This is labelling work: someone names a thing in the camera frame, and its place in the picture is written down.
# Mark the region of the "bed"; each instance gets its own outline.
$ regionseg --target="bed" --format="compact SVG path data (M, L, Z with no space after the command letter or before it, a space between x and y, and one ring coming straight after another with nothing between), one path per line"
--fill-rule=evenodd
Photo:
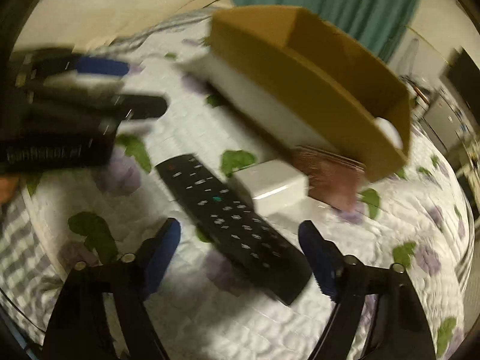
M228 152L248 158L242 166L278 156L222 105L221 96L183 69L208 52L211 11L177 15L97 49L137 64L124 79L125 90L162 93L169 110L157 121L122 123L108 166L31 175L3 208L0 305L33 342L42 344L62 280L76 261L95 264L135 252L168 217L181 222L181 242L145 305L172 359L305 359L325 327L333 303L313 279L290 307L241 280L154 170L172 156L193 152L225 179ZM310 219L343 254L373 266L404 264L437 357L447 359L464 335L463 293L474 241L471 210L453 170L414 125L407 166L366 186L361 196L353 213L306 199L267 220L297 247L298 224ZM95 252L88 235L78 231L93 226L92 218L101 223L95 229L112 238ZM366 300L350 359L360 355L373 301ZM106 299L109 315L112 307ZM110 328L121 353L114 318Z

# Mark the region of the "hand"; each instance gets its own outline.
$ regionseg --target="hand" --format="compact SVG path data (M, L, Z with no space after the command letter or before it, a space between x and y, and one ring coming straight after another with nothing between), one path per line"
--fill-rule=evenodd
M0 178L0 204L8 202L14 195L20 176L10 175Z

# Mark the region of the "brown cardboard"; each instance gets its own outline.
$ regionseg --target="brown cardboard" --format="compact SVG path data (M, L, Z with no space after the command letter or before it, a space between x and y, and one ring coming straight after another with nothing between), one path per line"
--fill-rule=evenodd
M338 28L304 8L254 5L215 13L210 44L215 55L295 112L340 154L364 163L370 181L406 164L407 89ZM395 126L402 151L375 126L375 117Z

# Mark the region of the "green leaf pattern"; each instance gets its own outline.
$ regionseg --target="green leaf pattern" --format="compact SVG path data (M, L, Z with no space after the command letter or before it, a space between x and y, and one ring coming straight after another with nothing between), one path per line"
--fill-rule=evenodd
M442 357L445 353L456 325L457 319L455 317L448 317L440 324L437 330L437 358Z
M115 142L118 145L125 147L125 155L135 158L135 161L146 173L152 171L150 157L148 156L145 145L140 138L135 135L120 134L115 139Z
M172 60L176 60L177 59L177 54L175 52L168 52L165 54L165 58L166 59L172 59Z
M255 155L244 150L225 150L222 155L221 171L230 177L234 171L246 168L257 161Z
M212 240L207 237L207 235L205 235L198 227L195 228L195 234L197 238L201 240L201 242L212 243Z
M431 156L431 163L435 169L438 169L439 158L437 155Z
M395 174L402 180L407 180L407 177L405 175L405 168L401 168L398 172L395 172Z
M455 214L457 214L458 218L460 220L462 220L462 214L460 213L460 210L458 209L458 207L456 205L453 206L453 209L455 211Z
M417 168L417 172L423 173L424 175L427 175L427 176L431 176L431 171L429 171L428 169L424 168L423 166L419 166L419 167Z
M373 188L368 188L360 195L360 201L366 203L368 206L369 218L375 219L380 211L380 196L378 195L378 192Z
M30 196L35 195L35 192L37 192L37 187L40 184L40 180L42 180L42 175L43 173L31 173L27 176L26 184Z
M211 94L207 97L207 104L210 105L212 108L215 108L219 105L224 104L224 100L221 98L221 96L217 94Z
M405 268L411 267L411 256L415 254L414 249L416 242L405 242L403 245L394 247L392 250L393 260L398 264L402 264Z
M102 264L116 261L117 244L110 233L105 219L94 212L83 211L68 219L71 232L86 237L84 245L89 250L95 249Z

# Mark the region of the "purple flower pattern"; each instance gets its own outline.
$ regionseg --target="purple flower pattern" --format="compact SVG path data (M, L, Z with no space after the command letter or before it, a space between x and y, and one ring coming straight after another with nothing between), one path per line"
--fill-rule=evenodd
M438 168L440 169L440 172L445 176L448 177L448 169L447 166L442 162L438 162Z
M363 310L360 315L360 321L358 323L358 327L364 327L365 329L369 329L372 323L372 317L375 311L375 302L376 302L377 295L370 294L365 296L365 303L363 304Z
M428 181L435 184L438 188L442 189L442 186L438 183L438 181L435 177L433 177L432 175L427 175L426 178L427 178Z
M114 147L109 163L92 170L97 188L112 196L129 196L141 185L140 169L134 158L125 155L124 149Z
M465 237L465 224L463 223L462 218L458 219L458 236L460 239Z
M231 262L222 254L212 249L205 258L207 278L219 289L240 296L249 284L240 278Z
M198 95L208 94L206 83L191 73L185 73L181 78L181 83L183 87L190 92L197 93Z
M59 257L67 271L72 269L78 261L85 261L88 266L99 264L97 256L90 252L82 242L67 242L62 246Z
M437 252L428 245L420 245L417 248L415 251L415 261L429 276L439 273L440 268L442 268Z
M343 211L333 208L333 212L344 222L351 223L352 225L361 225L365 215L365 204L363 202L357 202L352 211Z
M140 74L143 72L144 67L140 64L130 64L130 70L128 74Z
M435 225L438 227L438 228L442 228L442 224L443 224L443 212L442 212L442 208L435 205L433 206L431 209L429 209L427 211L428 215L430 216L430 218L432 218L433 222L435 223Z
M463 331L460 328L455 329L453 333L453 337L448 344L447 351L445 352L445 356L443 357L445 360L448 360L450 356L454 354L454 352L458 349L460 344L463 341Z
M183 44L189 45L189 46L201 46L203 45L203 39L192 39L192 38L185 38L182 40Z

